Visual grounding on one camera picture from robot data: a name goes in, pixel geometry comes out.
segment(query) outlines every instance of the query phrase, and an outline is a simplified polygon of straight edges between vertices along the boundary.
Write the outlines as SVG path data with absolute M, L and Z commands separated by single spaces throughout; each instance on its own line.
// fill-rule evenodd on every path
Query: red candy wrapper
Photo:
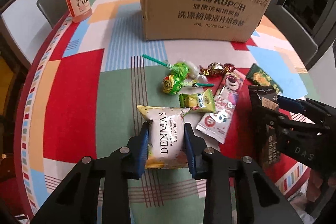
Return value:
M 206 113 L 197 124 L 196 129 L 220 143 L 225 142 L 244 80 L 245 75 L 237 70 L 224 76 L 215 95 L 216 112 Z

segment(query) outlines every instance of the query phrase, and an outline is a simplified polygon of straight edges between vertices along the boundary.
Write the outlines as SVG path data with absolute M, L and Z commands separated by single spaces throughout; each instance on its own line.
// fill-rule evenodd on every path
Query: silver bolt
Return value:
M 124 146 L 119 149 L 119 152 L 122 154 L 127 154 L 129 152 L 129 148 L 127 146 Z
M 89 162 L 91 161 L 91 158 L 90 157 L 84 157 L 84 158 L 82 158 L 82 163 L 84 163 L 84 164 L 88 164 Z
M 213 154 L 215 150 L 212 147 L 207 147 L 206 149 L 204 149 L 204 152 L 207 154 Z
M 252 158 L 249 156 L 244 156 L 243 157 L 243 162 L 250 164 L 252 162 Z

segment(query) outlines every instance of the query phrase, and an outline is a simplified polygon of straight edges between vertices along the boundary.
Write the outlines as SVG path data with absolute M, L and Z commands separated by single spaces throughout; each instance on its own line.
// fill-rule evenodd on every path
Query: chair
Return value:
M 52 28 L 68 10 L 65 0 L 38 0 L 36 5 Z
M 307 31 L 281 5 L 270 4 L 265 15 L 287 38 L 304 65 L 307 65 L 318 50 L 317 44 Z

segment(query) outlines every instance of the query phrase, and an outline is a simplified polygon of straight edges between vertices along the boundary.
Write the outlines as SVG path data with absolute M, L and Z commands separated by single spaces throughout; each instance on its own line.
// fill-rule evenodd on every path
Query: finger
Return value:
M 306 193 L 307 199 L 309 201 L 314 202 L 317 200 L 320 194 L 321 194 L 320 189 L 315 186 L 312 177 L 310 177 L 308 180 L 307 193 Z
M 336 187 L 336 177 L 330 177 L 328 179 L 328 184 L 330 187 Z
M 323 179 L 320 176 L 320 173 L 316 172 L 315 170 L 311 170 L 310 171 L 310 178 L 312 178 L 314 185 L 317 188 L 320 188 L 322 183 L 323 183 Z

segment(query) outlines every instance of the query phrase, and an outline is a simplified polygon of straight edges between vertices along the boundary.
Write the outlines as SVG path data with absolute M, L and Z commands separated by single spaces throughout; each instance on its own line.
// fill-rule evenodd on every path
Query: tablecloth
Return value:
M 44 42 L 29 71 L 16 123 L 16 173 L 26 214 L 30 218 L 83 157 L 101 158 L 127 144 L 143 119 L 137 104 L 178 107 L 177 96 L 161 91 L 167 69 L 142 54 L 175 63 L 189 60 L 203 67 L 232 63 L 246 74 L 260 65 L 294 99 L 317 99 L 304 64 L 279 30 L 263 16 L 246 43 L 202 40 L 144 41 L 140 0 L 90 0 L 93 14 L 81 23 L 65 15 Z M 255 155 L 244 82 L 227 134 L 219 145 L 202 136 L 224 155 Z M 196 93 L 196 90 L 183 90 Z M 288 113 L 292 119 L 306 120 Z M 195 128 L 201 114 L 188 114 Z M 282 193 L 289 194 L 307 167 L 282 155 L 267 170 Z M 203 219 L 206 181 L 195 181 L 188 169 L 146 170 L 129 180 L 129 200 L 135 223 L 192 223 Z M 100 222 L 102 191 L 98 201 Z

